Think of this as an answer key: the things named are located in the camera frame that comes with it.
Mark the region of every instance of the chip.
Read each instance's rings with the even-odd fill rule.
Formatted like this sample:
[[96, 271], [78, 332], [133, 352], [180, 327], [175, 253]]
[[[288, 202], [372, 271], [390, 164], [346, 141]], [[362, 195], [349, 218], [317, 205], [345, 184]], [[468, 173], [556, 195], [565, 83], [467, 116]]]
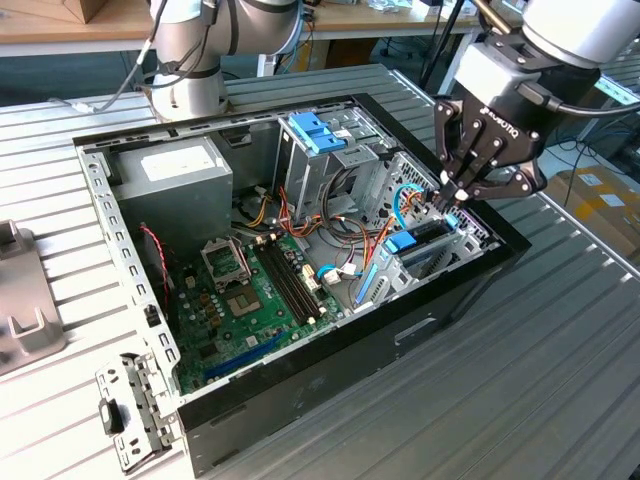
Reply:
[[200, 353], [200, 358], [204, 360], [218, 353], [218, 348], [215, 343], [210, 343], [204, 347], [200, 347], [198, 352]]
[[224, 295], [234, 317], [243, 317], [262, 308], [258, 294], [251, 285], [229, 290]]

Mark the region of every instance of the yellow wire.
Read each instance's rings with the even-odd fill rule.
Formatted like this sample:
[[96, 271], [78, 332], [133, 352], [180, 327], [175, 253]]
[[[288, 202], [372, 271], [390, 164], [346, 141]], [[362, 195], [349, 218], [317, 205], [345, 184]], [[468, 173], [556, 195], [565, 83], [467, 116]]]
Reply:
[[258, 217], [253, 222], [247, 223], [246, 224], [247, 227], [253, 228], [260, 225], [262, 223], [262, 220], [264, 220], [264, 214], [266, 210], [267, 210], [267, 197], [262, 199], [262, 206], [260, 207], [260, 213], [258, 214]]

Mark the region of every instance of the metal latch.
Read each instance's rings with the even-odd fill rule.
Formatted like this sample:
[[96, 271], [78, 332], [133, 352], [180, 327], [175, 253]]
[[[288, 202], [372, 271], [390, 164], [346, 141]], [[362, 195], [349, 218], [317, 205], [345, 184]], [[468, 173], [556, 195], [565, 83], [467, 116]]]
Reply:
[[100, 418], [130, 474], [181, 437], [175, 408], [153, 354], [123, 354], [96, 372]]

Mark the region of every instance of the motherboard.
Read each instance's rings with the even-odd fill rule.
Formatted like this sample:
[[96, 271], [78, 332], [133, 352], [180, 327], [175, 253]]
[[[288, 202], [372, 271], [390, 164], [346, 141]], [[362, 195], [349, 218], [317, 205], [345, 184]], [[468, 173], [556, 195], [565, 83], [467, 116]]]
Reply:
[[248, 244], [218, 240], [202, 253], [172, 272], [183, 394], [343, 318], [288, 235]]

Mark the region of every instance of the cardboard box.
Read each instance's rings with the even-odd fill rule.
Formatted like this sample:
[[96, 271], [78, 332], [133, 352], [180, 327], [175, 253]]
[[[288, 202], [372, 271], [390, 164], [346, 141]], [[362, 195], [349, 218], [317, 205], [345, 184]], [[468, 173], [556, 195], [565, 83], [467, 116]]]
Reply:
[[0, 0], [0, 9], [75, 23], [89, 23], [107, 0]]
[[[571, 172], [560, 172], [545, 193], [564, 204]], [[579, 168], [566, 209], [618, 254], [640, 265], [640, 195], [604, 167]]]

